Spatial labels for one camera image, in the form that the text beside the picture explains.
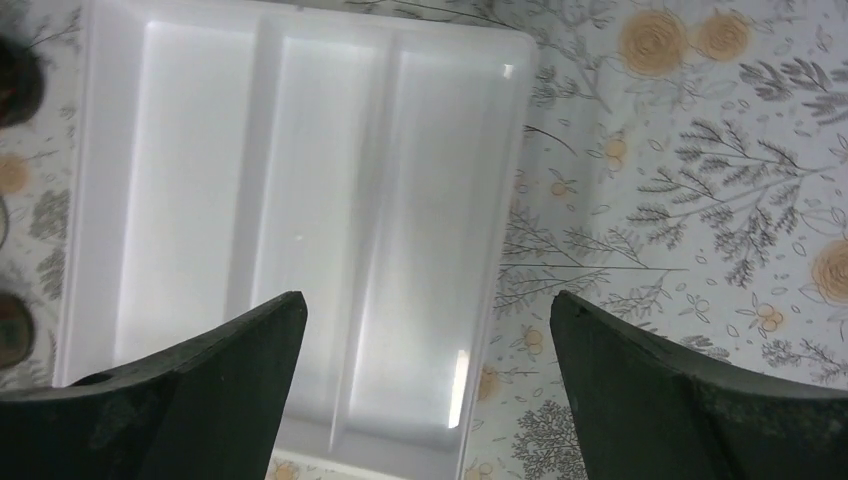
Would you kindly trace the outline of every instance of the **white plastic tray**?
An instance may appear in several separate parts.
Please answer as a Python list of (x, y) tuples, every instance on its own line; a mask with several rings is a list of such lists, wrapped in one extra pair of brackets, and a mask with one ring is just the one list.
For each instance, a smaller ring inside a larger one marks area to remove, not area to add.
[(277, 446), (458, 478), (533, 41), (250, 1), (89, 12), (56, 384), (301, 290)]

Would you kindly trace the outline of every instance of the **tray divider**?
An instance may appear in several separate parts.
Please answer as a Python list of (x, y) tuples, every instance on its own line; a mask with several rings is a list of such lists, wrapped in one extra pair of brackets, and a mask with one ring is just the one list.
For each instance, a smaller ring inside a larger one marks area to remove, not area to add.
[(392, 200), (396, 183), (397, 169), (391, 162), (392, 123), (395, 110), (393, 93), (398, 86), (398, 71), (401, 48), (399, 34), (385, 32), (390, 36), (387, 47), (382, 52), (382, 58), (377, 62), (374, 72), (374, 82), (369, 92), (371, 108), (366, 114), (365, 139), (360, 153), (362, 169), (357, 177), (357, 203), (353, 206), (355, 215), (367, 219), (356, 225), (358, 249), (354, 266), (353, 296), (348, 322), (347, 342), (340, 361), (341, 376), (336, 391), (333, 410), (333, 422), (330, 429), (329, 451), (337, 449), (347, 429), (350, 403), (353, 395), (353, 383), (356, 374), (357, 356), (362, 331), (365, 328), (365, 318), (368, 316), (368, 285), (372, 275), (371, 266), (374, 257), (379, 255), (382, 231), (382, 217)]
[(256, 262), (268, 189), (268, 168), (274, 150), (274, 130), (278, 123), (277, 104), (280, 101), (285, 40), (285, 30), (280, 22), (259, 19), (244, 154), (238, 159), (242, 162), (242, 170), (224, 307), (226, 319), (241, 315), (257, 302), (253, 298)]

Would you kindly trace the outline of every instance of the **table surface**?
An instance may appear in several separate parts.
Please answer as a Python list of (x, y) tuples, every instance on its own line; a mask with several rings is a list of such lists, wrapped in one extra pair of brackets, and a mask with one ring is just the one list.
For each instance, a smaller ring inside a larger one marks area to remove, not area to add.
[[(734, 365), (848, 388), (848, 0), (311, 5), (539, 44), (466, 480), (586, 478), (546, 321), (563, 289)], [(38, 322), (0, 388), (52, 374), (80, 28), (80, 0), (0, 0), (0, 32), (50, 78), (38, 116), (0, 131), (0, 288)], [(268, 478), (351, 477), (273, 458)]]

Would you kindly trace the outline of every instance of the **dark round object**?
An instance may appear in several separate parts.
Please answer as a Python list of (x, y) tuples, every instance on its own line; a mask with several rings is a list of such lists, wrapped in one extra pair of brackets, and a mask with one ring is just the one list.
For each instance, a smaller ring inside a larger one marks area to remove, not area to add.
[(35, 116), (44, 100), (44, 84), (32, 50), (0, 36), (0, 128)]
[(29, 358), (34, 345), (35, 322), (26, 304), (10, 293), (0, 293), (0, 369)]

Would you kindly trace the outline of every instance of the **yellow rose print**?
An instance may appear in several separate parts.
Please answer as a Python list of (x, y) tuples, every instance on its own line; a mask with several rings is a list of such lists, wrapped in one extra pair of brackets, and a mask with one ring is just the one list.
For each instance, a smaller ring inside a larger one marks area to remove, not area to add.
[(526, 332), (524, 332), (524, 347), (531, 355), (539, 355), (542, 353), (544, 347), (542, 346), (542, 341), (544, 337), (542, 336), (542, 332), (536, 330), (535, 328), (528, 328)]
[(480, 385), (477, 388), (477, 401), (482, 402), (497, 395), (501, 388), (501, 380), (494, 368), (485, 365), (480, 375)]
[(812, 276), (826, 300), (848, 304), (848, 240), (826, 246), (813, 263)]
[(739, 15), (716, 14), (698, 31), (696, 45), (705, 57), (727, 62), (745, 51), (750, 36), (748, 24)]
[(618, 51), (627, 68), (651, 77), (679, 67), (688, 48), (683, 23), (667, 11), (635, 14), (624, 24), (618, 37)]
[(783, 325), (785, 317), (772, 305), (763, 303), (757, 307), (757, 322), (766, 332), (774, 332)]
[(29, 169), (18, 155), (0, 155), (0, 194), (20, 192), (29, 182)]
[(300, 478), (300, 469), (291, 462), (283, 462), (271, 474), (272, 480), (297, 480)]
[(492, 480), (494, 468), (489, 463), (481, 463), (478, 467), (472, 467), (465, 471), (463, 480)]
[(623, 138), (613, 136), (604, 145), (604, 155), (607, 157), (609, 169), (618, 172), (624, 168), (624, 157), (627, 155), (627, 143)]

